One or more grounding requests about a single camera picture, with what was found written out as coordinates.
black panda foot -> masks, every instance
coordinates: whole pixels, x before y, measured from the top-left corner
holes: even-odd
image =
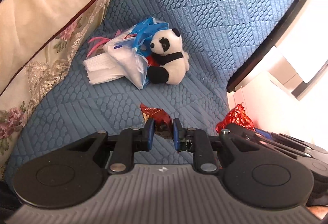
[[[150,66],[147,70],[147,76],[151,83],[166,83],[169,80],[169,73],[163,67]]]

stuffed animal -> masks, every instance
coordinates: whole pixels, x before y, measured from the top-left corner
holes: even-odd
[[[150,82],[179,84],[189,70],[189,56],[182,49],[180,32],[177,29],[156,32],[152,37],[150,49],[151,56],[160,65],[148,68]]]

